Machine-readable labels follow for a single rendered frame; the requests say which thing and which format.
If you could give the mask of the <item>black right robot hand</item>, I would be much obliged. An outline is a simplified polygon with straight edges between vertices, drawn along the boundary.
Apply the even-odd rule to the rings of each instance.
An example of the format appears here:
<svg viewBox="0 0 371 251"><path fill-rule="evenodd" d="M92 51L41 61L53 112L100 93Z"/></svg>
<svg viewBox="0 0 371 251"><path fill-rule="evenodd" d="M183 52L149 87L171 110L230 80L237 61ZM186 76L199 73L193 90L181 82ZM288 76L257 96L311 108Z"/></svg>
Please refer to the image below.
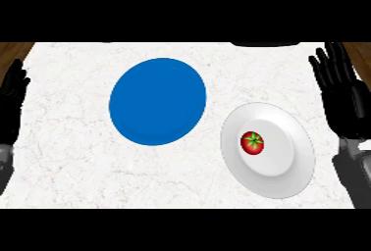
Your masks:
<svg viewBox="0 0 371 251"><path fill-rule="evenodd" d="M339 42L326 42L308 57L330 130L347 139L371 139L371 90L356 78Z"/></svg>

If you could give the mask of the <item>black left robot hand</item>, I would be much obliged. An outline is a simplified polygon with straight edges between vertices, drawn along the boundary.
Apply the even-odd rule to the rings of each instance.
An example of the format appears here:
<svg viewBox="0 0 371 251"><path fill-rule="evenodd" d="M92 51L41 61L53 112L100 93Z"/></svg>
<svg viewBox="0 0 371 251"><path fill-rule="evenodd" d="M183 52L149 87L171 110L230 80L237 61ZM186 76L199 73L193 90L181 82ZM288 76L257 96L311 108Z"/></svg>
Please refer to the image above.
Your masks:
<svg viewBox="0 0 371 251"><path fill-rule="evenodd" d="M29 82L23 63L16 59L0 85L0 144L13 145L17 140L21 106Z"/></svg>

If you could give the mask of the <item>white plate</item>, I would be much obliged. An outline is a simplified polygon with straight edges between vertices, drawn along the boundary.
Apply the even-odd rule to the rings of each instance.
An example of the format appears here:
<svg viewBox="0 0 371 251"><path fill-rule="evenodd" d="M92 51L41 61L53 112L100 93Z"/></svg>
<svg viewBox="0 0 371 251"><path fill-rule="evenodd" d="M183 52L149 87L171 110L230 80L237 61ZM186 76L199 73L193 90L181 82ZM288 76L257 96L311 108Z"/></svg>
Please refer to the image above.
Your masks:
<svg viewBox="0 0 371 251"><path fill-rule="evenodd" d="M261 137L257 154L245 151L245 133ZM220 132L227 169L242 186L262 197L282 199L305 188L314 171L314 150L305 129L276 106L249 103L228 114Z"/></svg>

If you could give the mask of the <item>red tomato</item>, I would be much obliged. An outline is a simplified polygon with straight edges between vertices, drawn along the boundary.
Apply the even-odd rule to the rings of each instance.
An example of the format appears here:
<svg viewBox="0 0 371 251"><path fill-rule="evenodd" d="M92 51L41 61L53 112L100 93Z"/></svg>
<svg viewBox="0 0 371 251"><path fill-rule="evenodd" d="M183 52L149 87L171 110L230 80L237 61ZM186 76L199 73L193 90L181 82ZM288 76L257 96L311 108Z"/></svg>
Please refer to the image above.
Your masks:
<svg viewBox="0 0 371 251"><path fill-rule="evenodd" d="M261 136L254 132L248 131L240 137L240 146L246 154L257 155L262 150L262 139Z"/></svg>

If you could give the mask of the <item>blue plate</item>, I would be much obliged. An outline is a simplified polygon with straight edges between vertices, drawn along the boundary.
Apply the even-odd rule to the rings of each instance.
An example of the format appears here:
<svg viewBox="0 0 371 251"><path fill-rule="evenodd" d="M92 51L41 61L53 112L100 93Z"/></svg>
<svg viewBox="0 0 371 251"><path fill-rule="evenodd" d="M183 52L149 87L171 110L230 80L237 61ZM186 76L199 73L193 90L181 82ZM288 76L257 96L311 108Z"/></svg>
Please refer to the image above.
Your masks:
<svg viewBox="0 0 371 251"><path fill-rule="evenodd" d="M205 86L190 65L156 58L119 77L109 101L110 122L134 143L163 145L193 129L205 107Z"/></svg>

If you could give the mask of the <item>black object cut off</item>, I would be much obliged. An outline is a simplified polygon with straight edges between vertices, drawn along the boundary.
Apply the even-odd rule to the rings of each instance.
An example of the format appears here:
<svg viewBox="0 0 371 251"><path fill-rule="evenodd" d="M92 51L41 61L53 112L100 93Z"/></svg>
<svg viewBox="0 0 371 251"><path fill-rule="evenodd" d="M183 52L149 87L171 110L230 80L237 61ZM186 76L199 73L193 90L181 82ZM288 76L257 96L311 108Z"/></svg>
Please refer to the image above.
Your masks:
<svg viewBox="0 0 371 251"><path fill-rule="evenodd" d="M240 47L282 47L296 45L299 42L230 42Z"/></svg>

